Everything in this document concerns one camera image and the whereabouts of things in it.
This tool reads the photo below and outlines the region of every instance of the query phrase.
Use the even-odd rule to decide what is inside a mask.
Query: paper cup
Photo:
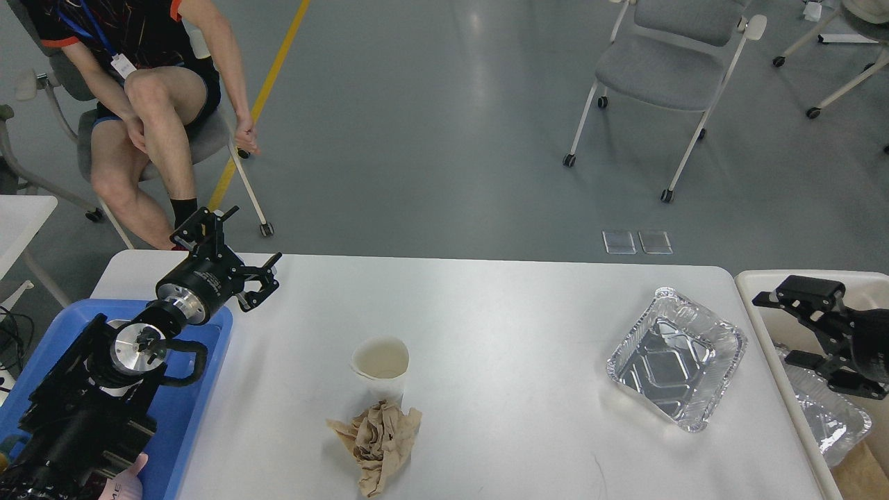
[[[396,401],[404,394],[407,346],[392,336],[373,337],[352,353],[352,371],[367,385],[378,400]]]

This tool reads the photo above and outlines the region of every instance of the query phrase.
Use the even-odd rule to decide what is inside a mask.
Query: black cable wire
[[[4,323],[4,318],[8,318],[12,323],[12,329],[7,330],[4,327],[1,327]],[[22,332],[19,328],[19,321],[16,318],[26,319],[28,321],[29,329],[28,332],[28,344],[25,344],[25,341],[22,339]],[[15,360],[12,363],[7,363],[3,360],[0,360],[0,369],[9,371],[12,367],[18,367],[19,372],[24,369],[25,364],[25,354],[28,352],[28,349],[31,348],[31,342],[34,340],[34,320],[31,319],[30,316],[25,314],[19,314],[17,312],[11,312],[3,306],[0,306],[0,332],[9,336],[10,339],[15,343]]]

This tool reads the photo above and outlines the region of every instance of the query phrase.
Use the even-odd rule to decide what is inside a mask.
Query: yellow floor line
[[[302,18],[306,15],[306,10],[310,3],[311,0],[302,0],[300,9],[296,12],[296,16],[293,18],[290,29],[287,30],[287,35],[281,43],[281,48],[278,49],[278,54],[275,56],[275,62],[272,63],[272,67],[268,71],[268,75],[266,75],[266,81],[262,84],[262,88],[260,89],[260,95],[256,97],[256,102],[253,103],[253,108],[250,111],[254,123],[258,122],[260,119],[260,114],[262,113],[262,109],[266,106],[268,95],[271,94],[272,87],[275,86],[275,80],[277,80],[278,73],[284,65],[284,60],[287,59],[287,53],[290,51],[293,38],[296,37],[296,32],[300,29]],[[216,184],[216,189],[213,190],[213,194],[210,196],[210,201],[207,203],[207,208],[211,211],[219,208],[220,203],[222,203],[222,198],[225,196],[226,191],[228,191],[228,185],[231,183],[233,175],[235,175],[235,161],[229,158],[228,163],[225,165],[225,170],[222,171],[220,181]]]

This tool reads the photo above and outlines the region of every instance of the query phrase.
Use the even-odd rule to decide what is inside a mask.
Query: man's arm
[[[145,148],[145,137],[142,130],[142,122],[133,111],[130,100],[124,93],[124,88],[99,66],[96,58],[81,42],[67,45],[61,50],[68,56],[68,59],[74,63],[80,75],[84,78],[86,85],[90,87],[92,95],[110,109],[112,113],[118,115],[124,120],[126,129],[130,133],[130,140],[139,149],[146,154],[148,150]]]
[[[200,29],[204,35],[207,48],[210,49],[210,55],[219,69],[228,98],[235,109],[237,116],[235,140],[238,147],[251,153],[259,153],[250,105],[247,102],[247,84],[244,81],[241,50],[237,46],[228,19],[219,12],[212,0],[182,0],[179,14]]]

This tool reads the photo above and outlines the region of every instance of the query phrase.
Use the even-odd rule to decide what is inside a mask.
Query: man's leg
[[[144,124],[148,157],[160,171],[174,208],[180,208],[177,201],[196,198],[184,124],[194,120],[204,106],[204,80],[185,68],[142,69],[127,77],[124,89]]]
[[[92,129],[92,188],[117,219],[155,248],[169,250],[172,226],[157,202],[139,189],[148,157],[130,141],[126,125],[105,120]]]

